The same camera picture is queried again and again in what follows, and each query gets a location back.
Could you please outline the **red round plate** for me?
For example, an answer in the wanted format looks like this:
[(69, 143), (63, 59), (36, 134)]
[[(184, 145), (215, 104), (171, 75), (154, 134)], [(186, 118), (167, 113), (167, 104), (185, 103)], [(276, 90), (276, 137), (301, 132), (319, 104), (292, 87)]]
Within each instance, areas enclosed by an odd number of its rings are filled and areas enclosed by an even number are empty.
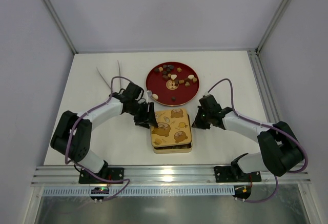
[[(162, 71), (155, 72), (155, 68), (163, 67)], [(177, 72), (177, 68), (182, 68), (182, 71)], [(171, 79), (171, 75), (176, 74), (175, 80)], [(193, 74), (198, 79), (196, 83), (188, 76)], [(179, 80), (183, 79), (184, 83), (180, 84)], [(190, 86), (186, 87), (185, 83), (189, 82)], [(190, 102), (196, 97), (200, 88), (200, 80), (190, 66), (179, 62), (165, 62), (155, 65), (146, 77), (146, 89), (158, 95), (155, 101), (164, 106), (182, 106)], [(177, 100), (172, 100), (172, 96), (176, 96)]]

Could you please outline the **silver metal tongs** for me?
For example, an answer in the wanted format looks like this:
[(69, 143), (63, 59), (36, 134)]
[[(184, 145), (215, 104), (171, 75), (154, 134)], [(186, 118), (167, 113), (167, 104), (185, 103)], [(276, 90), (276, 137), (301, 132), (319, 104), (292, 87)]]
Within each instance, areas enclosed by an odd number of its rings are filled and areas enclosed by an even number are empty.
[(122, 71), (121, 71), (121, 64), (120, 61), (116, 61), (116, 67), (114, 70), (108, 70), (105, 66), (103, 65), (97, 65), (96, 70), (100, 78), (103, 80), (103, 82), (107, 85), (110, 91), (113, 91), (113, 88), (111, 87), (111, 79), (112, 77), (115, 76), (120, 76), (122, 77)]

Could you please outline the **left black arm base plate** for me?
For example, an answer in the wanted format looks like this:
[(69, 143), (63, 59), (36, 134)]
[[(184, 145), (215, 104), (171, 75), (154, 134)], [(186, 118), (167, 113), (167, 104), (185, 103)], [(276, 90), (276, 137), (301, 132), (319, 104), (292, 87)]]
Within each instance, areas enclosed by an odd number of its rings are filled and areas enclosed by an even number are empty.
[(122, 183), (124, 179), (124, 168), (111, 168), (105, 166), (98, 173), (94, 173), (97, 177), (94, 177), (86, 170), (81, 170), (79, 175), (79, 184), (107, 184), (107, 181), (100, 180), (99, 178), (115, 181), (115, 184)]

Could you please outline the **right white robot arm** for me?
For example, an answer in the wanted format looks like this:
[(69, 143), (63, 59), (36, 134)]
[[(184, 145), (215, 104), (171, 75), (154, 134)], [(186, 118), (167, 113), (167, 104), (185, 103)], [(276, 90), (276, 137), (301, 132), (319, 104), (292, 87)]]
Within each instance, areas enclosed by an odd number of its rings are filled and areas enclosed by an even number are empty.
[(247, 117), (242, 118), (232, 108), (222, 108), (211, 94), (203, 96), (199, 103), (193, 128), (206, 130), (217, 127), (236, 132), (256, 142), (260, 148), (258, 153), (238, 156), (230, 166), (216, 166), (215, 172), (221, 176), (221, 182), (245, 182), (251, 177), (260, 181), (256, 174), (261, 171), (282, 176), (305, 160), (287, 123), (263, 124)]

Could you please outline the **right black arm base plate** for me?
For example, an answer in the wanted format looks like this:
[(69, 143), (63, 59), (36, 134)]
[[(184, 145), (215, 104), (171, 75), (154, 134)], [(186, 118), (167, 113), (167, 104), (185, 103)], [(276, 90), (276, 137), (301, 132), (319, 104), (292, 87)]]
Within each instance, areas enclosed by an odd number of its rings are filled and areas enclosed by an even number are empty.
[(238, 166), (215, 166), (214, 175), (217, 183), (262, 181), (260, 172), (244, 173)]

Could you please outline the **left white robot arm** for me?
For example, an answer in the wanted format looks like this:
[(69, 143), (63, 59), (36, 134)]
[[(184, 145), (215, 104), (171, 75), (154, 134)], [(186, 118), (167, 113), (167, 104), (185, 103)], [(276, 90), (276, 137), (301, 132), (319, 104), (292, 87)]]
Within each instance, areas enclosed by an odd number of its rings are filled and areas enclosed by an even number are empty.
[(138, 96), (113, 93), (109, 98), (84, 113), (64, 112), (52, 135), (50, 146), (64, 156), (65, 163), (73, 162), (100, 182), (121, 183), (109, 178), (108, 163), (91, 149), (92, 131), (104, 122), (128, 113), (136, 126), (157, 127), (154, 103), (138, 100)]

